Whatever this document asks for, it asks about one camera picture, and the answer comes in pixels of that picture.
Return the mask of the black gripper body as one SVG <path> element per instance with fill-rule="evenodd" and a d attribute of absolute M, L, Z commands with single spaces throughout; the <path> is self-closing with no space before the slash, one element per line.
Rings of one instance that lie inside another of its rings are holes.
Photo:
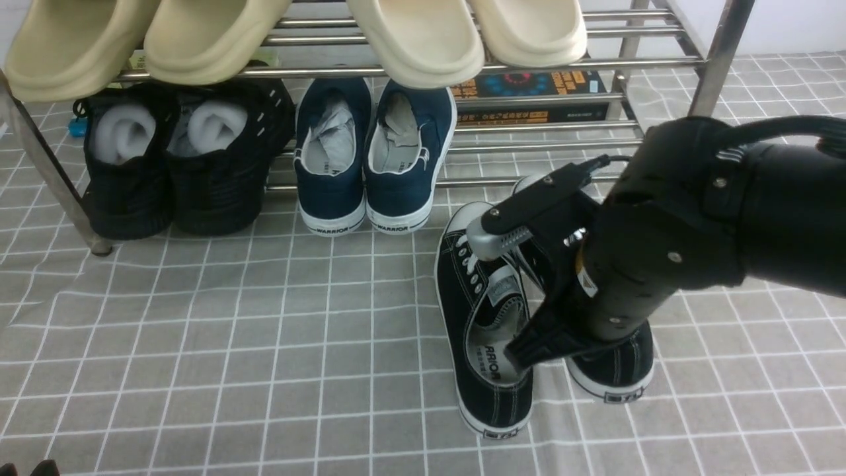
<path fill-rule="evenodd" d="M 609 290 L 589 268 L 588 231 L 600 205 L 584 193 L 598 169 L 625 162 L 601 155 L 517 181 L 510 198 L 481 219 L 481 254 L 508 257 L 543 292 L 528 323 L 507 344 L 517 370 L 558 359 L 581 372 L 649 372 L 652 331 L 638 317 L 599 313 Z"/>

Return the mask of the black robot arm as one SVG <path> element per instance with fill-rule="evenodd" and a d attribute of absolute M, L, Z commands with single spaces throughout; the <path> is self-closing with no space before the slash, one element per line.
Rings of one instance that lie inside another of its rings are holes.
<path fill-rule="evenodd" d="M 517 370 L 615 346 L 677 290 L 752 276 L 843 298 L 842 118 L 664 122 L 598 203 L 583 187 L 613 160 L 565 165 L 468 228 L 482 261 L 547 253 L 552 286 L 505 349 Z"/>

